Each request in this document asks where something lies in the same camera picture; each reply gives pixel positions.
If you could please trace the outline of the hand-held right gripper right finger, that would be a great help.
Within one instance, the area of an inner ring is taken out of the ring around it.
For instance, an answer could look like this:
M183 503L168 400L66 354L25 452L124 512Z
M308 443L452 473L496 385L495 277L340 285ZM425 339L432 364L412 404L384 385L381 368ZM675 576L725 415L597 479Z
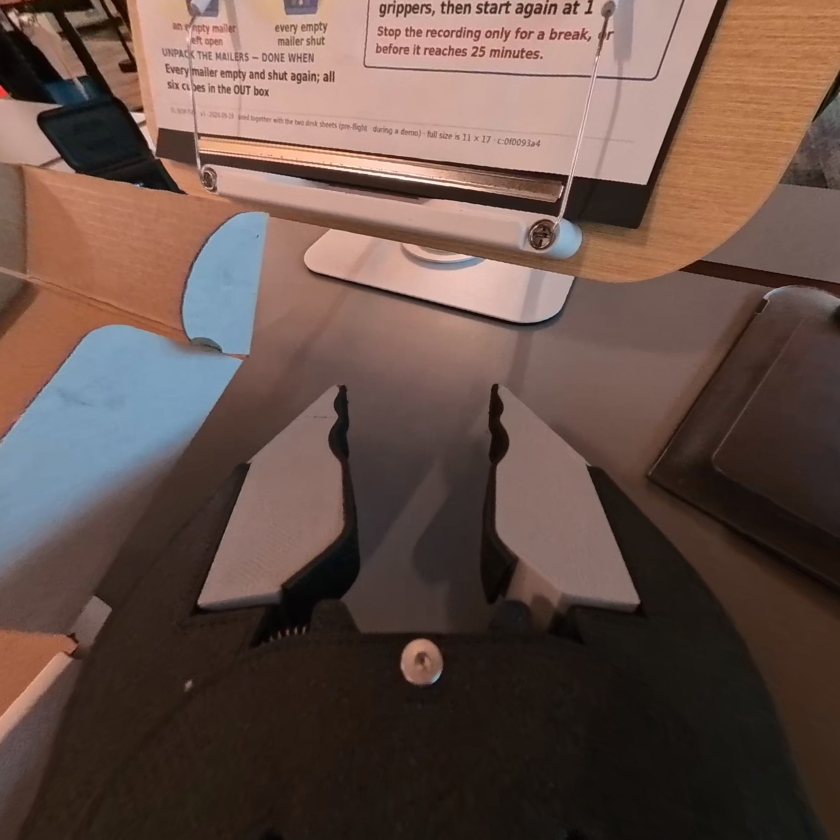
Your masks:
M585 458L507 387L491 387L480 581L486 601L532 614L594 607L633 613L640 598Z

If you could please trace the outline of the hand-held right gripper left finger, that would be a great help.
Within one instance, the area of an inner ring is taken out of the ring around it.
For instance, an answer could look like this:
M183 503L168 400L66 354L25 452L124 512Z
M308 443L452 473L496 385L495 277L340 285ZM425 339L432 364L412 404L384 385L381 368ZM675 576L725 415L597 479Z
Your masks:
M334 385L248 463L204 586L203 611L338 599L360 570L347 389Z

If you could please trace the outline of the white cardboard mailer box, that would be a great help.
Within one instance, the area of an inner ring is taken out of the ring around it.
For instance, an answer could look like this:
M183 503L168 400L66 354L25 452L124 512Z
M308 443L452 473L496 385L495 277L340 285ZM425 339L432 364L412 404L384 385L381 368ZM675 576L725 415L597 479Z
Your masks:
M2 163L2 838L110 612L103 576L250 353L267 227Z

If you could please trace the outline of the dark grey tray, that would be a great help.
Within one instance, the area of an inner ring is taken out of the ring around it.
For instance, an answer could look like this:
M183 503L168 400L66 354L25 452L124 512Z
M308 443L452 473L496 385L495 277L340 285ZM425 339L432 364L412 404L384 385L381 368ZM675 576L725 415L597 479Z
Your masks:
M835 592L838 312L825 290L764 295L647 474Z

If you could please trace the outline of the white display stand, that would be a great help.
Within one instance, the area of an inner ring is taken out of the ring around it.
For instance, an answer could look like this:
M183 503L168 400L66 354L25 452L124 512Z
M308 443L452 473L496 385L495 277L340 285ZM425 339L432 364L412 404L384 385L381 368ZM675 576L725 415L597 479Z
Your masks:
M199 173L207 192L328 225L304 255L323 277L514 324L557 316L574 284L555 271L581 247L567 220L220 163Z

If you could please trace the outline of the instruction sheet on stand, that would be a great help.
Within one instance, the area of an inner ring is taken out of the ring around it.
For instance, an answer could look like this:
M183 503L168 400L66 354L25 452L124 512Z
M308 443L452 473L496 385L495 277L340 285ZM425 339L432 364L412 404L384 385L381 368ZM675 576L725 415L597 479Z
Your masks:
M179 186L237 209L356 235L487 257L592 280L630 282L682 270L748 222L772 193L838 72L838 2L728 2L637 228L583 222L575 255L529 242L541 216L494 206L371 192L233 169L217 192L184 141L164 149L150 61L138 57L143 107Z

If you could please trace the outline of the printed instruction sheet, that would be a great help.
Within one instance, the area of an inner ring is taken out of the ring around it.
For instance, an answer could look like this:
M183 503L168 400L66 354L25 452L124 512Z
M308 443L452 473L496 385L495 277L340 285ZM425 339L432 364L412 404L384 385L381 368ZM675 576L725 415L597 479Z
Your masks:
M654 183L725 2L131 2L160 155Z

